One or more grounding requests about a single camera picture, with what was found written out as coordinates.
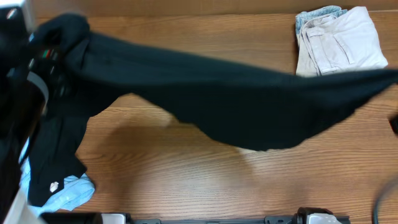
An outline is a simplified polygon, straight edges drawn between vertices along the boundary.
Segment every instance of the pile of clothes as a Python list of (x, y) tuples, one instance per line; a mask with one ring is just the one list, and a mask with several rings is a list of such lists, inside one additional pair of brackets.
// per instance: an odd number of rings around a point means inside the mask
[(296, 74), (303, 77), (372, 70), (388, 65), (366, 7), (327, 6), (296, 16)]
[(300, 144), (398, 82), (395, 70), (373, 70), (387, 60), (364, 7), (300, 13), (296, 34), (299, 76), (112, 39), (73, 14), (41, 25), (32, 42), (60, 46), (78, 91), (49, 100), (22, 165), (35, 213), (72, 210), (93, 195), (75, 152), (88, 119), (121, 95), (137, 94), (215, 141), (266, 151)]

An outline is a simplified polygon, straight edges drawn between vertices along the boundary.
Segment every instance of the light blue cloth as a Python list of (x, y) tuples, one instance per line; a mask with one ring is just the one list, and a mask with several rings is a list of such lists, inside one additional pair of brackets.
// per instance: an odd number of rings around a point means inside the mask
[(325, 6), (311, 12), (301, 12), (296, 16), (296, 35), (300, 33), (301, 27), (311, 19), (328, 14), (339, 17), (344, 15), (346, 12), (347, 9), (341, 10), (341, 7), (339, 6)]
[[(25, 143), (22, 149), (19, 160), (23, 158), (26, 152), (29, 140)], [(30, 182), (30, 164), (29, 158), (21, 166), (22, 176), (19, 182), (19, 187), (27, 195), (29, 191)], [(83, 174), (81, 178), (75, 176), (69, 176), (63, 180), (64, 187), (61, 191), (51, 196), (49, 200), (43, 205), (43, 207), (36, 207), (29, 205), (30, 210), (36, 216), (39, 216), (44, 212), (56, 212), (58, 209), (65, 209), (72, 211), (73, 209), (83, 205), (94, 194), (94, 184), (91, 183), (90, 179), (86, 174)]]

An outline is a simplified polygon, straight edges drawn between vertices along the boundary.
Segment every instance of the white pants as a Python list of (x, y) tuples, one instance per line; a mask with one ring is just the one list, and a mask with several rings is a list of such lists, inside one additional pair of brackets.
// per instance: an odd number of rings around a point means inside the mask
[(301, 28), (296, 74), (305, 77), (384, 68), (379, 37), (365, 7), (324, 15)]

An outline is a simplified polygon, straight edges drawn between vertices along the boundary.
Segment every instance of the wood grain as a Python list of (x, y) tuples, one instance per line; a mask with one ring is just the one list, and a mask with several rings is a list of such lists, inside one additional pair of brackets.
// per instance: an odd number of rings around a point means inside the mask
[(90, 17), (300, 13), (330, 5), (345, 9), (366, 6), (373, 11), (398, 9), (396, 0), (33, 0), (39, 17), (64, 12)]
[[(374, 12), (382, 51), (398, 66), (398, 13)], [(94, 30), (140, 44), (294, 72), (293, 14), (96, 17)], [(121, 97), (89, 121), (78, 157), (96, 193), (78, 211), (134, 218), (254, 218), (324, 207), (369, 223), (377, 191), (398, 174), (398, 139), (387, 118), (391, 87), (354, 116), (303, 144), (254, 152), (214, 142), (138, 96)], [(398, 218), (398, 195), (381, 223)]]

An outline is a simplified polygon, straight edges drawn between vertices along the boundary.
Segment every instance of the black cloth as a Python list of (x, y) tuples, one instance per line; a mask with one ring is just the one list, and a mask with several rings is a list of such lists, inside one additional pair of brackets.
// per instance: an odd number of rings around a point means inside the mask
[(32, 44), (59, 45), (78, 85), (74, 97), (49, 101), (30, 152), (36, 206), (51, 182), (84, 173), (74, 153), (86, 122), (120, 95), (140, 95), (216, 141), (265, 151), (300, 144), (398, 82), (393, 70), (302, 78), (135, 45), (90, 32), (84, 17), (69, 14), (40, 26)]

